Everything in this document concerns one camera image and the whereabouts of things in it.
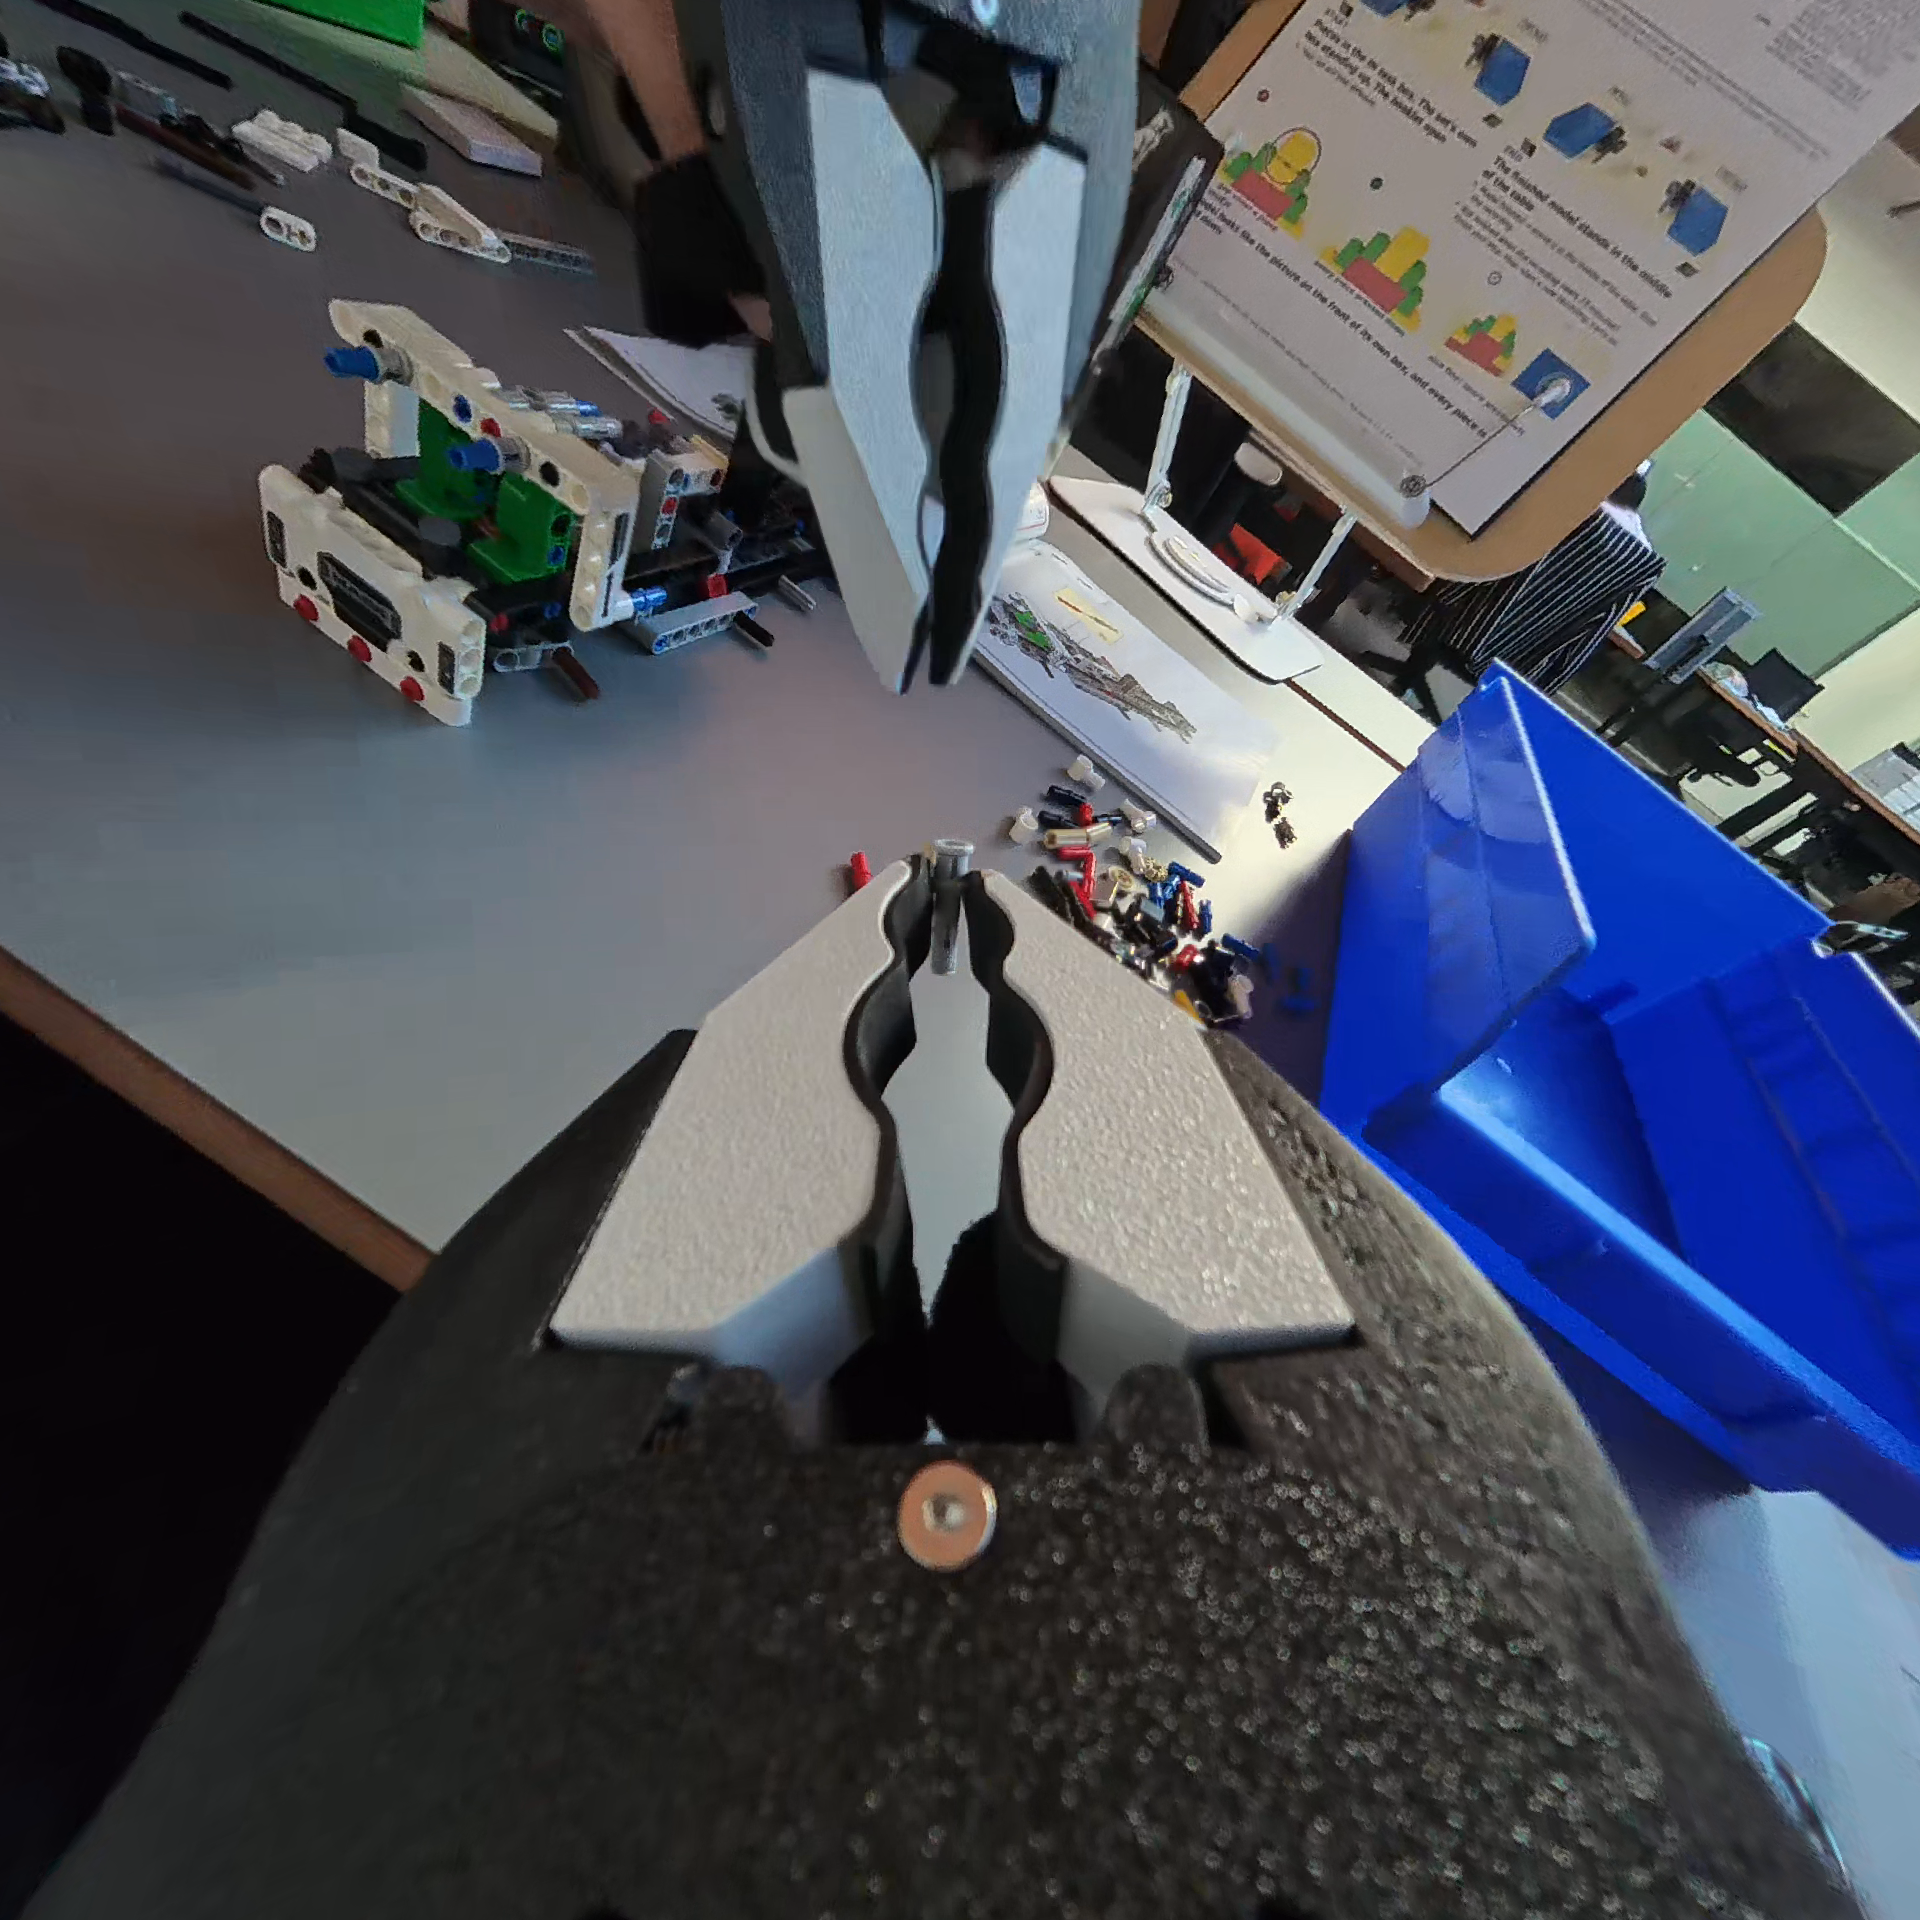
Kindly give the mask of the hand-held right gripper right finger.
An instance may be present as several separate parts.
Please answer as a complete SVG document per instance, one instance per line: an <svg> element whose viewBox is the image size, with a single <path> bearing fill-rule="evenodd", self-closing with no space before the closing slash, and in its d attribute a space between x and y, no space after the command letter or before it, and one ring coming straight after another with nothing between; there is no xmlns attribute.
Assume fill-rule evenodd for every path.
<svg viewBox="0 0 1920 1920"><path fill-rule="evenodd" d="M1011 1104L996 1297L1021 1356L1114 1390L1353 1332L1201 1022L996 871L971 881L971 964Z"/></svg>

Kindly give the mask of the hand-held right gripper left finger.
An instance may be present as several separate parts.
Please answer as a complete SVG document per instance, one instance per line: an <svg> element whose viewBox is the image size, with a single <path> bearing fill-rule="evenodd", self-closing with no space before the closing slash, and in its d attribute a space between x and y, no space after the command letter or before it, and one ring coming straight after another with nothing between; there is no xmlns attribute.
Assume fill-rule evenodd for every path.
<svg viewBox="0 0 1920 1920"><path fill-rule="evenodd" d="M919 963L903 860L709 1012L571 1266L557 1344L830 1378L921 1331L884 1097Z"/></svg>

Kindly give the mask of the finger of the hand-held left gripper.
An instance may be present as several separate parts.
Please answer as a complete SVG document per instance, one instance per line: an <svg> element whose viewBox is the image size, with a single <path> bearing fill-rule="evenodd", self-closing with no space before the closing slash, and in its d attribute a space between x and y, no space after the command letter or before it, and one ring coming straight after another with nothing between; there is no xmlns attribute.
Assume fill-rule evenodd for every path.
<svg viewBox="0 0 1920 1920"><path fill-rule="evenodd" d="M930 552L921 668L958 681L1079 392L1135 131L1139 6L927 6L939 255L921 322Z"/></svg>
<svg viewBox="0 0 1920 1920"><path fill-rule="evenodd" d="M861 6L721 7L721 186L773 322L754 427L810 494L881 684L908 694L939 540L919 360L943 211Z"/></svg>

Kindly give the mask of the lego instruction booklet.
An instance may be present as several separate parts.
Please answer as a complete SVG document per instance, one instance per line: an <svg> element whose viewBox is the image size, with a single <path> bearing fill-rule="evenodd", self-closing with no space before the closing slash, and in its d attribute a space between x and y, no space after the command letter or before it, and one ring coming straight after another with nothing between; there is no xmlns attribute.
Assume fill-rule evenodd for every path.
<svg viewBox="0 0 1920 1920"><path fill-rule="evenodd" d="M1043 540L1003 563L973 666L1209 863L1277 756L1266 718Z"/></svg>

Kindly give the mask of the angled white lego beam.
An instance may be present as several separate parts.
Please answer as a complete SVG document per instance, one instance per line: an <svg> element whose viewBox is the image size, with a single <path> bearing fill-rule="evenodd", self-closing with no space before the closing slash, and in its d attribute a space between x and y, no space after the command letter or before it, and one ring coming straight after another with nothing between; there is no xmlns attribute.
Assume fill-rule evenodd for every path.
<svg viewBox="0 0 1920 1920"><path fill-rule="evenodd" d="M515 262L506 238L442 187L413 184L406 190L406 214L411 233L434 250L479 259L500 267Z"/></svg>

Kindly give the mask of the white green lego model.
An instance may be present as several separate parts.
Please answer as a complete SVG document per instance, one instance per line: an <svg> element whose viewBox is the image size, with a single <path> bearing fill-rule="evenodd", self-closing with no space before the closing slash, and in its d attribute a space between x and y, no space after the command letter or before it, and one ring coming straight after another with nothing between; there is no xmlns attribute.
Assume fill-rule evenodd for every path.
<svg viewBox="0 0 1920 1920"><path fill-rule="evenodd" d="M810 612L830 582L804 490L734 439L734 377L703 417L630 375L620 417L502 379L405 304L326 321L362 439L263 466L263 547L287 611L446 728L502 680L597 703L589 639L769 649L762 603Z"/></svg>

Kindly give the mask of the beige lego plate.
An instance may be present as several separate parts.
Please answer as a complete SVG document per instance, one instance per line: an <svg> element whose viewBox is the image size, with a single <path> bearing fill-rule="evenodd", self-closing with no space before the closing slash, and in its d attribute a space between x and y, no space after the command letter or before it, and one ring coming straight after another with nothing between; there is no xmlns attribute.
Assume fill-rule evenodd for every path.
<svg viewBox="0 0 1920 1920"><path fill-rule="evenodd" d="M485 108L411 84L399 90L399 103L428 134L470 164L510 177L543 177L542 153Z"/></svg>

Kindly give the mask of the green lego plate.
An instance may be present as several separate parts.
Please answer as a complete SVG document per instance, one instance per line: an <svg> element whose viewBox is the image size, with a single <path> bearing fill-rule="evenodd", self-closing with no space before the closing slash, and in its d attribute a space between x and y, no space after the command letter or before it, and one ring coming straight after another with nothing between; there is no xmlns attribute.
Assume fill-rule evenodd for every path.
<svg viewBox="0 0 1920 1920"><path fill-rule="evenodd" d="M315 19L326 24L330 27L339 27L345 33L362 34L364 39L383 41L389 46L399 46L406 50L417 50L423 34L426 34L426 15L428 2L411 0L287 0L287 2L263 2L263 7L273 7L276 12L297 15L306 19Z"/></svg>

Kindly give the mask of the dark lego axle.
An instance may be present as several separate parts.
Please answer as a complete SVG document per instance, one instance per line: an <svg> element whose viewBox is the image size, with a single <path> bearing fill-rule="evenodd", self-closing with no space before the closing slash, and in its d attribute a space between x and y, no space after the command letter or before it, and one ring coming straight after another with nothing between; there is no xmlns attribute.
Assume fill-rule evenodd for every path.
<svg viewBox="0 0 1920 1920"><path fill-rule="evenodd" d="M276 211L254 192L254 178L241 163L126 103L109 103L109 110L121 131L147 140L157 152L154 168L165 177L241 208L258 222Z"/></svg>

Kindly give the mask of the person's left hand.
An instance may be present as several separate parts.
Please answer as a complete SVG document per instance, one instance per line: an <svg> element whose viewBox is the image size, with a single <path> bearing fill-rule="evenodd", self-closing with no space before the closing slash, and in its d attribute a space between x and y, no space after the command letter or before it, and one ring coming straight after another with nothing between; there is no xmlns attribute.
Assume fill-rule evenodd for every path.
<svg viewBox="0 0 1920 1920"><path fill-rule="evenodd" d="M597 38L625 76L660 163L699 158L701 108L689 84L675 2L582 2Z"/></svg>

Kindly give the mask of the white paper sheet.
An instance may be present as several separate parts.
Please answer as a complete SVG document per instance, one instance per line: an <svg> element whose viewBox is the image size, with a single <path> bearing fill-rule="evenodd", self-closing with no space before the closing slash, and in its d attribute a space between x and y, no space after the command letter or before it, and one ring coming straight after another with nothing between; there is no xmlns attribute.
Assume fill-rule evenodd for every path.
<svg viewBox="0 0 1920 1920"><path fill-rule="evenodd" d="M731 444L745 419L754 343L684 348L652 334L569 328L567 338L679 431Z"/></svg>

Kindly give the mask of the printed instruction sheet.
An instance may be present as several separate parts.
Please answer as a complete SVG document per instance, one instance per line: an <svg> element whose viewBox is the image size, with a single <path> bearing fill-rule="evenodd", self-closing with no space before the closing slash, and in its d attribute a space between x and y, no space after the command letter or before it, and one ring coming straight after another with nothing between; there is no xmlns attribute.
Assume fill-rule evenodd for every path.
<svg viewBox="0 0 1920 1920"><path fill-rule="evenodd" d="M1315 2L1146 308L1404 523L1513 502L1915 108L1915 6Z"/></svg>

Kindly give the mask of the wooden book stand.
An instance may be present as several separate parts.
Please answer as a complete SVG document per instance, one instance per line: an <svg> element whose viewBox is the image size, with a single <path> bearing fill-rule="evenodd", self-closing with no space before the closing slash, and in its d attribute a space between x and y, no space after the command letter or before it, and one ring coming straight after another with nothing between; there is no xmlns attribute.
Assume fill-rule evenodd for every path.
<svg viewBox="0 0 1920 1920"><path fill-rule="evenodd" d="M1693 321L1595 420L1556 451L1478 536L1466 536L1434 506L1434 482L1372 431L1330 427L1325 410L1257 390L1247 362L1206 336L1201 321L1167 311L1164 284L1140 308L1139 334L1167 354L1159 439L1140 487L1059 471L1049 482L1052 536L1075 522L1105 542L1215 647L1265 684L1294 681L1332 662L1301 617L1339 547L1365 536L1359 553L1418 588L1482 582L1543 558L1670 434L1737 366L1796 319L1827 256L1818 208L1801 217ZM1315 523L1319 547L1297 585L1261 593L1172 515L1170 460L1193 390L1220 398L1245 420L1250 448L1279 465L1279 479L1330 508Z"/></svg>

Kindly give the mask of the blue plastic bin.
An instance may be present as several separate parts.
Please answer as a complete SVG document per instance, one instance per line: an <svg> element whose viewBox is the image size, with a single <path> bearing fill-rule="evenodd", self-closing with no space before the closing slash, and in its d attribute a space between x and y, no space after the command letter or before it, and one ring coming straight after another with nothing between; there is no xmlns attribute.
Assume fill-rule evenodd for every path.
<svg viewBox="0 0 1920 1920"><path fill-rule="evenodd" d="M1757 1488L1918 1548L1918 1038L1825 916L1492 668L1351 830L1321 1111Z"/></svg>

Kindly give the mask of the scattered white technic beams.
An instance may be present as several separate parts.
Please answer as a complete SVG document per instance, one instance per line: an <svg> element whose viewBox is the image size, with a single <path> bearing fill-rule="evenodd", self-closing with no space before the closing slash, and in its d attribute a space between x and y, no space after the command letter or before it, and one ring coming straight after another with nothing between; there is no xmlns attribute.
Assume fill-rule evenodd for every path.
<svg viewBox="0 0 1920 1920"><path fill-rule="evenodd" d="M396 129L389 129L389 127L379 124L378 119L367 116L366 113L362 113L355 97L350 97L340 88L333 88L331 83L308 73L300 65L284 60L274 50L254 43L251 39L245 39L245 38L238 38L238 34L229 33L223 26L220 26L220 24L214 24L214 22L191 12L191 9L180 9L179 12L179 24L183 27L187 27L190 33L204 38L205 41L212 41L212 43L221 46L226 52L233 52L233 55L274 73L278 81L286 81L286 83L322 98L331 110L335 110L335 114L340 119L340 129L357 135L357 137L364 137L366 143L371 143L383 160L390 160L399 169L410 169L417 177L420 177L426 172L426 164L428 164L426 145L420 140L417 140L411 135L405 135Z"/></svg>

